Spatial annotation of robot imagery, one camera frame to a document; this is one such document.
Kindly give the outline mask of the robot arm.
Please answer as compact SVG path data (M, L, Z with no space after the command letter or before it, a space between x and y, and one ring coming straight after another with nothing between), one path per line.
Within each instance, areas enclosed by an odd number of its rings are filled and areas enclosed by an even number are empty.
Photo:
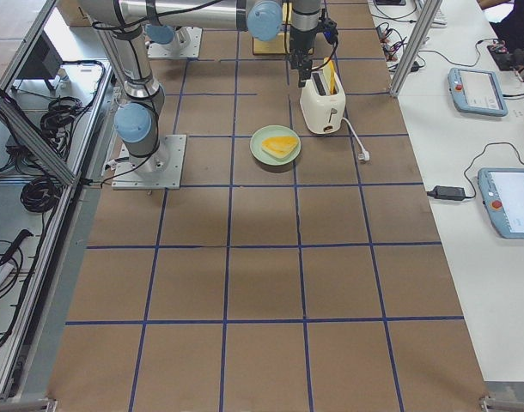
M145 33L151 41L167 47L182 48L191 41L190 34L182 26L172 27L148 24L145 26Z
M81 1L93 27L108 31L116 56L114 67L125 74L130 98L153 100L159 92L144 44L143 24L170 27L231 28L269 41L282 28L281 1ZM304 87L313 71L309 56L315 37L324 31L326 13L320 1L292 1L289 6L289 61Z

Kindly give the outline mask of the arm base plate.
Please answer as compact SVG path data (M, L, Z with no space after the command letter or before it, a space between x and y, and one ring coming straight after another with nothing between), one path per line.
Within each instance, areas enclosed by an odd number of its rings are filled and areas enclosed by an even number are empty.
M145 33L149 39L148 56L152 60L198 58L201 28L148 25Z
M131 157L117 164L117 177L110 181L115 190L159 190L180 188L183 162L186 152L186 135L165 135L160 147L146 163Z

